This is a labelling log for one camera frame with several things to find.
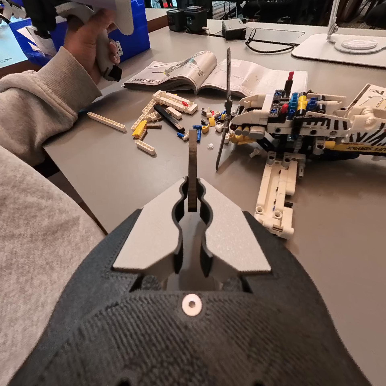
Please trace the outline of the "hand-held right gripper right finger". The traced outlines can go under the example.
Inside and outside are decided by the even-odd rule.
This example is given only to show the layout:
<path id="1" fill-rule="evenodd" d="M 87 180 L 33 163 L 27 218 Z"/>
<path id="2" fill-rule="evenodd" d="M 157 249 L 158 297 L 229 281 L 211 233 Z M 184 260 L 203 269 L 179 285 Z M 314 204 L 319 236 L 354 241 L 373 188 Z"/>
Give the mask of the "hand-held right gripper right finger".
<path id="1" fill-rule="evenodd" d="M 205 277 L 241 277 L 272 271 L 241 208 L 203 178 L 197 181 L 201 238 L 200 266 Z"/>

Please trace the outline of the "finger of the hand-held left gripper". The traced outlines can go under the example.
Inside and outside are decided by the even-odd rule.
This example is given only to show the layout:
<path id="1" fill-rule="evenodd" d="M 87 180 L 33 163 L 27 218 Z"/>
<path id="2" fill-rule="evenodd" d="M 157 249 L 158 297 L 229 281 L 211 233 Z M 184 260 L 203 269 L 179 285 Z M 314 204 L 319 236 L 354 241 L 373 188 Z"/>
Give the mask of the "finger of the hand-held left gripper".
<path id="1" fill-rule="evenodd" d="M 11 21 L 12 16 L 22 20 L 27 17 L 25 8 L 17 2 L 0 2 L 0 8 L 0 17 L 3 21 Z"/>

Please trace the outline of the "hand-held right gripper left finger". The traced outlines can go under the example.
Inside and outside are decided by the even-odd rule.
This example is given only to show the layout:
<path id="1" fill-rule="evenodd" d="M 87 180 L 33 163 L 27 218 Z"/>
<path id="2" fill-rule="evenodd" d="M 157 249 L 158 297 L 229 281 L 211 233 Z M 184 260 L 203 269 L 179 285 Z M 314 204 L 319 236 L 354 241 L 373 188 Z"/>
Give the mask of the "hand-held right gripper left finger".
<path id="1" fill-rule="evenodd" d="M 178 274 L 183 264 L 183 233 L 188 178 L 181 178 L 142 207 L 113 269 L 143 275 Z"/>

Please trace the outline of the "white lego skid assembly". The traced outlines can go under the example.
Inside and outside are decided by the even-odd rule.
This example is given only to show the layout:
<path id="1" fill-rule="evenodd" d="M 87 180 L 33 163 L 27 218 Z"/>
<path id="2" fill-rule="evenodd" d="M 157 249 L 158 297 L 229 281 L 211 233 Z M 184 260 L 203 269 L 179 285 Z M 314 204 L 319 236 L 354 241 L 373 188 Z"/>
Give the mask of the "white lego skid assembly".
<path id="1" fill-rule="evenodd" d="M 298 179 L 303 178 L 306 157 L 303 154 L 285 152 L 278 157 L 276 152 L 268 152 L 266 165 L 260 184 L 254 218 L 273 235 L 291 239 L 292 203 Z"/>

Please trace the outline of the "long black lego beam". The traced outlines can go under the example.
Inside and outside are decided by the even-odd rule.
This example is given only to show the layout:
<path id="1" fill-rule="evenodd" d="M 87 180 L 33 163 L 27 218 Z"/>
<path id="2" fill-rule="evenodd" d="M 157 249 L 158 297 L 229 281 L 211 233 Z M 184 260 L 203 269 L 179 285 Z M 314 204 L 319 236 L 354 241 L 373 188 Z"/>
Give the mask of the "long black lego beam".
<path id="1" fill-rule="evenodd" d="M 197 130 L 189 130 L 188 140 L 188 211 L 197 211 Z"/>

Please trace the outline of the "zebra striped lego helicopter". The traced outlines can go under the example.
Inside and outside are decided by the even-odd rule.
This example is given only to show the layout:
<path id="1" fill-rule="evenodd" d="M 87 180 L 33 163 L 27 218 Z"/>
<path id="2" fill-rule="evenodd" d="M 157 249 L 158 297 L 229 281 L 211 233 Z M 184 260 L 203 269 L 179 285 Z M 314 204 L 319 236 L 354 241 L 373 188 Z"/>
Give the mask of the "zebra striped lego helicopter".
<path id="1" fill-rule="evenodd" d="M 346 107 L 344 96 L 292 92 L 294 74 L 288 73 L 283 89 L 241 99 L 225 141 L 257 142 L 266 152 L 300 153 L 307 159 L 369 155 L 385 160 L 385 87 L 366 84 Z"/>

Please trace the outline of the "lego instruction booklet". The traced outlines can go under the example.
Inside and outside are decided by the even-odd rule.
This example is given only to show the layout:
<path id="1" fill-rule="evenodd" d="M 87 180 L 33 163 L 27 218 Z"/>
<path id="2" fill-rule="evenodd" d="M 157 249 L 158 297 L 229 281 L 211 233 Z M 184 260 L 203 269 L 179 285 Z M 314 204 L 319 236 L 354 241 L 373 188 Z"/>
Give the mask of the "lego instruction booklet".
<path id="1" fill-rule="evenodd" d="M 214 53 L 199 51 L 178 62 L 153 61 L 122 87 L 145 91 L 185 91 L 198 94 L 204 89 L 226 91 L 226 59 L 219 64 Z M 230 91 L 238 97 L 272 93 L 284 89 L 289 71 L 272 70 L 256 63 L 231 59 Z"/>

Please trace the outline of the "person's left forearm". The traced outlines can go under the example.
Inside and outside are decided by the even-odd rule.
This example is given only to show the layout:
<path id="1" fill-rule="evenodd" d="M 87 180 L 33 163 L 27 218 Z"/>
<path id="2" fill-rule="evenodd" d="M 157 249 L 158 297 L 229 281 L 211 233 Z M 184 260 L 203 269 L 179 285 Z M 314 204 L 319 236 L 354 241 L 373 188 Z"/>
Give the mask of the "person's left forearm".
<path id="1" fill-rule="evenodd" d="M 42 162 L 42 144 L 69 130 L 80 110 L 101 97 L 84 67 L 61 47 L 39 71 L 0 82 L 0 144 L 30 166 Z"/>

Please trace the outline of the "short white lego beam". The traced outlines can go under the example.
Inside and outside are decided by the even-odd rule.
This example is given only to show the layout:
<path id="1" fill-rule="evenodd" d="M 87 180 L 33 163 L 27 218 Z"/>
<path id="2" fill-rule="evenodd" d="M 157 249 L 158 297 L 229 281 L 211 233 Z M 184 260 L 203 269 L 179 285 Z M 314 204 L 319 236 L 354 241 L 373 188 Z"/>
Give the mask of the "short white lego beam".
<path id="1" fill-rule="evenodd" d="M 135 144 L 138 149 L 141 151 L 147 153 L 150 156 L 155 156 L 156 155 L 156 150 L 153 146 L 141 141 L 140 139 L 135 140 Z"/>

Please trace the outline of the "long white lego beam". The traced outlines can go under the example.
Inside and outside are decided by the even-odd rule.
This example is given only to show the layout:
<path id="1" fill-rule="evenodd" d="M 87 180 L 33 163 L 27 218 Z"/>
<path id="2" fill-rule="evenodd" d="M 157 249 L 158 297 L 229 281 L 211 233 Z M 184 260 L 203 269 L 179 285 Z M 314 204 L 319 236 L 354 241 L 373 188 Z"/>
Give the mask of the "long white lego beam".
<path id="1" fill-rule="evenodd" d="M 107 125 L 111 128 L 114 128 L 122 133 L 127 133 L 127 129 L 126 129 L 126 126 L 122 123 L 118 123 L 114 120 L 111 120 L 109 118 L 105 118 L 101 115 L 98 115 L 98 114 L 95 114 L 95 113 L 92 113 L 92 112 L 88 112 L 87 113 L 87 116 L 88 118 L 96 121 L 96 122 L 99 122 L 99 123 L 102 123 L 104 125 Z"/>
<path id="2" fill-rule="evenodd" d="M 154 106 L 157 104 L 157 101 L 155 99 L 152 99 L 142 110 L 142 114 L 138 117 L 138 119 L 133 123 L 131 126 L 131 130 L 134 131 L 139 123 L 146 119 L 148 115 L 154 115 L 155 109 Z"/>

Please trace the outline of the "pile of loose lego pieces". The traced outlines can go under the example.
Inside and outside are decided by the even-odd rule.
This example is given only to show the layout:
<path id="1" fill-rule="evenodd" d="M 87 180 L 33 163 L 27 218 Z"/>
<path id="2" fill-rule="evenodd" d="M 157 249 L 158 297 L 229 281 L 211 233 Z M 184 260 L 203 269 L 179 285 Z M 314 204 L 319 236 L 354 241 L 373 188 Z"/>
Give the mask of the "pile of loose lego pieces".
<path id="1" fill-rule="evenodd" d="M 196 130 L 196 141 L 201 143 L 202 140 L 209 132 L 221 133 L 223 130 L 223 124 L 226 118 L 226 110 L 212 111 L 210 109 L 202 109 L 200 116 L 193 122 L 181 123 L 184 128 L 184 132 L 177 132 L 176 135 L 184 142 L 189 140 L 189 131 L 191 129 Z"/>

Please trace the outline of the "white lego panel assembly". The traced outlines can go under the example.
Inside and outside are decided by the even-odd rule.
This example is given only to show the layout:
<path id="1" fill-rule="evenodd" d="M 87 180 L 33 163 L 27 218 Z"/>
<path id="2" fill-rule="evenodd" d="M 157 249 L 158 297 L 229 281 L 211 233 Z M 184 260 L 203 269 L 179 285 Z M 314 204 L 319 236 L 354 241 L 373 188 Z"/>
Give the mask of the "white lego panel assembly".
<path id="1" fill-rule="evenodd" d="M 172 107 L 179 112 L 187 113 L 189 115 L 194 114 L 198 110 L 198 105 L 193 101 L 161 90 L 154 93 L 152 99 L 160 105 Z"/>

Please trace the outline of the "person's left hand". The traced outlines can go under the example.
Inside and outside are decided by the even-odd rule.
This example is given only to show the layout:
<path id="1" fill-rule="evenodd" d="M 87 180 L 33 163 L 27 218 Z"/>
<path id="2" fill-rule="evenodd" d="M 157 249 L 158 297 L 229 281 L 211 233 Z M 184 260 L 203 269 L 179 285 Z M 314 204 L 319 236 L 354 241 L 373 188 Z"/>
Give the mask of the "person's left hand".
<path id="1" fill-rule="evenodd" d="M 65 49 L 80 63 L 95 84 L 102 78 L 96 62 L 97 37 L 103 31 L 116 29 L 115 11 L 100 9 L 85 24 L 76 16 L 67 18 Z"/>

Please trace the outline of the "black battery charger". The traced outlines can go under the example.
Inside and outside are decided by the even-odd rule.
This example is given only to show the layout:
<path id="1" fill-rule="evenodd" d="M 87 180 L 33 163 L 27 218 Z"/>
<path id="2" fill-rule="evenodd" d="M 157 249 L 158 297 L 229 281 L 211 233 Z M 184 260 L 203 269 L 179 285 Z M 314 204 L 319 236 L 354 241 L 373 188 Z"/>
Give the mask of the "black battery charger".
<path id="1" fill-rule="evenodd" d="M 166 12 L 168 27 L 171 31 L 182 32 L 186 29 L 186 17 L 183 9 L 169 8 Z"/>
<path id="2" fill-rule="evenodd" d="M 207 27 L 207 10 L 201 6 L 189 6 L 184 10 L 186 28 L 189 33 L 200 34 Z"/>

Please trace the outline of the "white tablet stand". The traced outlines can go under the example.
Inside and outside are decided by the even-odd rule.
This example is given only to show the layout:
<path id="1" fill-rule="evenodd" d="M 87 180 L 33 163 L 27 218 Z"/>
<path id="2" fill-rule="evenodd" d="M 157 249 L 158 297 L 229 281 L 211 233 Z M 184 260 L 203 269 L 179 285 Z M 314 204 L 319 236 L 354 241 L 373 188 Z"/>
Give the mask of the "white tablet stand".
<path id="1" fill-rule="evenodd" d="M 386 38 L 384 36 L 338 33 L 339 0 L 332 3 L 328 32 L 314 34 L 293 49 L 298 59 L 336 62 L 341 64 L 386 68 Z"/>

